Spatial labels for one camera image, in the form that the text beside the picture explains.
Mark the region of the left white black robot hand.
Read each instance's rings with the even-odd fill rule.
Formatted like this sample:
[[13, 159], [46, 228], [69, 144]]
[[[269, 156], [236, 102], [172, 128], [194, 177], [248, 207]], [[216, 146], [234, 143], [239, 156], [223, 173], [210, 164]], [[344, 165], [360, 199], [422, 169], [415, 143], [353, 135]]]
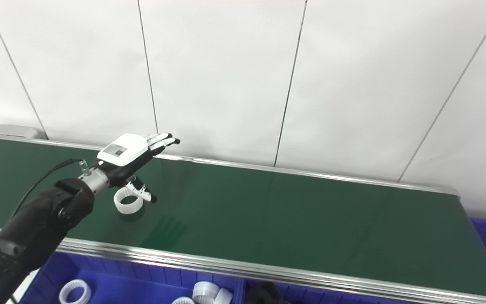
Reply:
[[98, 152], [96, 167], [106, 175], [108, 188], [127, 188], [139, 198], [154, 203], [156, 196], [136, 173], [168, 146], [180, 143], [172, 133], [147, 136], [125, 133]]

